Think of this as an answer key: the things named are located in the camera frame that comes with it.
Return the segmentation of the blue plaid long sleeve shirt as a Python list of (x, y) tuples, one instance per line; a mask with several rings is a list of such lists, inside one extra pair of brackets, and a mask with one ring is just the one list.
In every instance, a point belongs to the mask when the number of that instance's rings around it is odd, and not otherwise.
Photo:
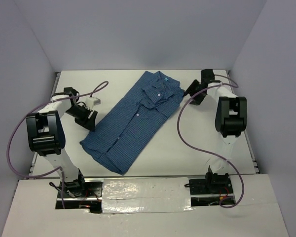
[(80, 144), (100, 165), (124, 175), (183, 97), (178, 80), (146, 71)]

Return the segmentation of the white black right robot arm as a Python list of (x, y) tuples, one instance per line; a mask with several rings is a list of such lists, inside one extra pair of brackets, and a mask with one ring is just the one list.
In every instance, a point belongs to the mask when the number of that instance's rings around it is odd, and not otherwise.
[(184, 96), (189, 100), (184, 104), (200, 105), (207, 97), (217, 103), (215, 129), (218, 133), (218, 144), (215, 152), (209, 152), (217, 159), (209, 165), (205, 175), (205, 189), (216, 193), (220, 188), (228, 186), (230, 159), (235, 142), (247, 127), (247, 99), (237, 96), (227, 86), (238, 87), (238, 84), (224, 83), (215, 79), (212, 69), (201, 70), (201, 81), (194, 80)]

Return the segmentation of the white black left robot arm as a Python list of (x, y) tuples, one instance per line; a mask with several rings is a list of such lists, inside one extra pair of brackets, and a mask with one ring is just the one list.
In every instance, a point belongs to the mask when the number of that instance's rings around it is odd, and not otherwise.
[(86, 193), (87, 185), (79, 168), (71, 161), (65, 150), (66, 138), (61, 117), (68, 114), (76, 124), (93, 132), (97, 112), (86, 105), (78, 104), (79, 92), (72, 87), (55, 93), (53, 101), (38, 112), (26, 115), (28, 142), (31, 151), (45, 157), (53, 168), (58, 170), (64, 182), (64, 191), (72, 197), (80, 197)]

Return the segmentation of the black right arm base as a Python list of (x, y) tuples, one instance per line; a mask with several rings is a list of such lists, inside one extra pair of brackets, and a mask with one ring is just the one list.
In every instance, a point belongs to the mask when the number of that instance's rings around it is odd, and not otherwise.
[(184, 185), (189, 189), (191, 206), (216, 206), (222, 201), (222, 205), (234, 205), (235, 198), (231, 180), (228, 178), (223, 183), (209, 183), (206, 179), (189, 179)]

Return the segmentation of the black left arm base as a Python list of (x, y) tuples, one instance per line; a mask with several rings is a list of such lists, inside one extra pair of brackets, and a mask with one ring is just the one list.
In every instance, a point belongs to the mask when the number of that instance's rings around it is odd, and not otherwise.
[(102, 213), (103, 182), (86, 181), (85, 186), (85, 190), (78, 195), (65, 191), (65, 209), (85, 209), (90, 213)]

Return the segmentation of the silver tape covered panel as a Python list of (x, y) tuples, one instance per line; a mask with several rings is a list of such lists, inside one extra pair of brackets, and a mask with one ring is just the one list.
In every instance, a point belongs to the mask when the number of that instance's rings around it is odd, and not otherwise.
[(102, 212), (106, 214), (191, 211), (190, 191), (182, 178), (105, 179)]

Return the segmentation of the aluminium table edge rail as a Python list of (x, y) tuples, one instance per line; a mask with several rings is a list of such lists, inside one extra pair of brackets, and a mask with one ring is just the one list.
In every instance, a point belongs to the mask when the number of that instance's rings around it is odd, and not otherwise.
[[(228, 78), (228, 80), (231, 82), (232, 79), (230, 77), (230, 70), (225, 70), (226, 72), (226, 76)], [(249, 152), (250, 152), (250, 155), (251, 155), (251, 159), (252, 159), (252, 162), (253, 162), (253, 165), (254, 165), (254, 169), (255, 169), (255, 172), (256, 174), (261, 174), (260, 170), (259, 170), (259, 165), (257, 163), (257, 159), (254, 155), (254, 152), (253, 152), (253, 149), (252, 149), (252, 146), (251, 146), (251, 143), (250, 143), (250, 139), (249, 139), (249, 136), (248, 136), (248, 133), (247, 131), (245, 130), (244, 132), (244, 135), (245, 135), (245, 138), (246, 138), (246, 142), (247, 142), (247, 145), (248, 145), (248, 149), (249, 149)]]

